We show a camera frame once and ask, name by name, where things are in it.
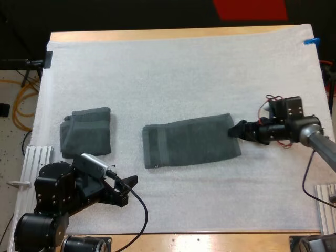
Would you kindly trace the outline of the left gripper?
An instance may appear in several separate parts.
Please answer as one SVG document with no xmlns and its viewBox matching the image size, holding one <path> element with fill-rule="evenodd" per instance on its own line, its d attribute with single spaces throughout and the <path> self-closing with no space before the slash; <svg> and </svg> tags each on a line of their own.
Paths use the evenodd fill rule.
<svg viewBox="0 0 336 252">
<path fill-rule="evenodd" d="M 136 175 L 124 179 L 112 175 L 115 184 L 110 186 L 104 178 L 94 178 L 87 173 L 75 171 L 76 207 L 88 207 L 102 203 L 124 207 L 128 204 L 128 193 L 138 183 Z"/>
</svg>

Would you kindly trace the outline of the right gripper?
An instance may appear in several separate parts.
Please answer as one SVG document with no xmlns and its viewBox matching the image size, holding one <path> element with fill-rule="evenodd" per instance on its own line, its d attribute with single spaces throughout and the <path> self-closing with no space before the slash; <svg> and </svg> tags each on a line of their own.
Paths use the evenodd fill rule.
<svg viewBox="0 0 336 252">
<path fill-rule="evenodd" d="M 228 135 L 232 138 L 240 138 L 250 142 L 258 142 L 263 145 L 269 145 L 270 141 L 261 136 L 259 122 L 239 121 L 235 126 L 228 130 Z"/>
</svg>

